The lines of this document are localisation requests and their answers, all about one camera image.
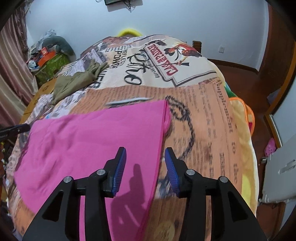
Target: bed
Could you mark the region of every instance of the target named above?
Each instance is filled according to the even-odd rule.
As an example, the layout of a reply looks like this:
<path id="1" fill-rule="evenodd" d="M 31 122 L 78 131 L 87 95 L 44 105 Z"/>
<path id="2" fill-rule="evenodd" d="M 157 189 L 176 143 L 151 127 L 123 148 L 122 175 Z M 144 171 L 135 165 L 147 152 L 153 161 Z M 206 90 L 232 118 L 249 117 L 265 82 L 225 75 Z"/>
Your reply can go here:
<path id="1" fill-rule="evenodd" d="M 58 75 L 73 75 L 75 72 L 85 71 L 91 59 L 99 63 L 107 61 L 110 67 L 100 73 L 96 82 L 66 97 L 55 106 L 50 105 L 55 79 L 44 84 L 30 103 L 21 122 L 32 125 L 42 118 L 59 118 L 72 113 L 92 112 L 106 108 L 105 104 L 108 101 L 140 97 L 141 93 L 151 99 L 166 98 L 168 101 L 178 99 L 185 103 L 186 107 L 189 106 L 188 102 L 191 102 L 188 96 L 191 96 L 198 101 L 197 103 L 192 101 L 194 104 L 188 107 L 191 110 L 191 122 L 193 123 L 188 124 L 188 128 L 193 126 L 196 128 L 195 132 L 199 134 L 198 137 L 191 136 L 193 139 L 202 136 L 202 141 L 196 146 L 201 145 L 204 148 L 206 143 L 205 149 L 201 148 L 203 151 L 199 150 L 199 154 L 209 156 L 210 159 L 215 157 L 218 142 L 215 142 L 213 136 L 220 133 L 225 136 L 227 142 L 225 148 L 228 156 L 225 157 L 225 165 L 229 166 L 229 171 L 225 172 L 222 165 L 218 166 L 215 161 L 213 161 L 213 166 L 212 164 L 204 165 L 203 168 L 200 164 L 196 166 L 192 160 L 198 150 L 183 156 L 185 161 L 193 169 L 200 168 L 201 173 L 208 177 L 217 178 L 224 171 L 236 188 L 241 191 L 253 213 L 256 214 L 259 180 L 257 160 L 251 141 L 255 127 L 254 114 L 242 99 L 231 92 L 222 73 L 213 63 L 202 57 L 194 48 L 165 35 L 136 38 L 108 37 L 90 46 L 81 54 L 79 60 L 66 65 Z M 108 98 L 111 88 L 115 88 L 118 94 Z M 194 119 L 195 116 L 199 118 L 199 124 Z M 214 124 L 211 122 L 214 122 L 214 118 L 223 123 L 216 123 L 217 127 L 214 128 L 213 133 L 211 125 Z M 231 130 L 231 134 L 226 133 L 227 128 Z M 24 235 L 35 215 L 22 200 L 14 181 L 14 171 L 27 139 L 28 134 L 19 135 L 9 159 L 5 182 L 9 211 L 21 235 Z M 219 169 L 219 173 L 211 176 L 214 168 Z M 166 169 L 161 162 L 154 200 L 150 207 L 149 218 L 145 222 L 146 231 L 142 232 L 141 239 L 171 241 L 179 237 L 185 203 L 172 194 L 165 177 Z M 180 207 L 179 210 L 169 212 L 169 207 L 172 205 Z M 207 231 L 210 230 L 209 220 L 210 211 L 207 215 Z"/>

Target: metal pivot bolt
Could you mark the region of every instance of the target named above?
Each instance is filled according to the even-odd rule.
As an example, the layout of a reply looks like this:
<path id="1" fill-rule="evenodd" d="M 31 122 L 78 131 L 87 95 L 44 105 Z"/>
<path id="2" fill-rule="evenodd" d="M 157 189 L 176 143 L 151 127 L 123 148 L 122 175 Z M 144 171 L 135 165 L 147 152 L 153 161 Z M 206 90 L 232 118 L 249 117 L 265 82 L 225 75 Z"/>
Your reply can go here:
<path id="1" fill-rule="evenodd" d="M 187 173 L 189 176 L 192 176 L 192 175 L 195 174 L 195 171 L 194 171 L 193 169 L 188 169 L 188 170 L 186 171 L 186 173 Z"/>
<path id="2" fill-rule="evenodd" d="M 226 183 L 226 182 L 228 182 L 228 178 L 225 176 L 222 176 L 222 177 L 220 177 L 220 181 L 223 183 Z"/>
<path id="3" fill-rule="evenodd" d="M 106 171 L 104 169 L 99 169 L 96 171 L 96 173 L 99 175 L 99 176 L 102 176 L 106 173 Z"/>
<path id="4" fill-rule="evenodd" d="M 65 183 L 69 183 L 71 180 L 72 180 L 72 177 L 69 177 L 69 176 L 64 178 Z"/>

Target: electrical outlet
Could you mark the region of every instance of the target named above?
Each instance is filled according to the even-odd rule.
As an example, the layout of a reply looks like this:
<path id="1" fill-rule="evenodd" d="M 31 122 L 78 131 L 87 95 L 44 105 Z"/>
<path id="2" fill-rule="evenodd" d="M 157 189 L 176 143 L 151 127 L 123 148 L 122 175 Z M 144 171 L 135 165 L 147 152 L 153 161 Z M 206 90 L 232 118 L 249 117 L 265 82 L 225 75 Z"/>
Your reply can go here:
<path id="1" fill-rule="evenodd" d="M 224 49 L 225 49 L 224 47 L 220 46 L 220 47 L 219 47 L 219 50 L 218 50 L 219 53 L 224 53 Z"/>

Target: folded pink fabric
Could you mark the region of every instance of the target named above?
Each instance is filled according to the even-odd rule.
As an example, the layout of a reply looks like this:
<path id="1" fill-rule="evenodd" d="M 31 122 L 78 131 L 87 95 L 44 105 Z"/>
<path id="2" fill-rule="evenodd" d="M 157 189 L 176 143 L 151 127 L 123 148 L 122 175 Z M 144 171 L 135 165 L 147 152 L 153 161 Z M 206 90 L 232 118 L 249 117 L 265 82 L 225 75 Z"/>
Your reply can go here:
<path id="1" fill-rule="evenodd" d="M 169 125 L 165 100 L 35 122 L 15 171 L 23 201 L 37 213 L 64 177 L 89 176 L 123 146 L 127 161 L 119 192 L 105 199 L 108 223 L 113 241 L 140 240 Z M 82 198 L 80 240 L 85 240 L 83 205 Z"/>

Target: pink curtain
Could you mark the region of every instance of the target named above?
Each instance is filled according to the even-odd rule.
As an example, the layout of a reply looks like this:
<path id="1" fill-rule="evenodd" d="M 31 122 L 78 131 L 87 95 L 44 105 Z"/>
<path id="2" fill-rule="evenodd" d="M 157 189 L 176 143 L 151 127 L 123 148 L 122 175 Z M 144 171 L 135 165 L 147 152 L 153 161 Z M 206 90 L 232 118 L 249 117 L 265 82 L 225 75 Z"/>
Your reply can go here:
<path id="1" fill-rule="evenodd" d="M 0 125 L 19 123 L 38 90 L 27 67 L 27 31 L 24 6 L 12 14 L 0 32 Z"/>

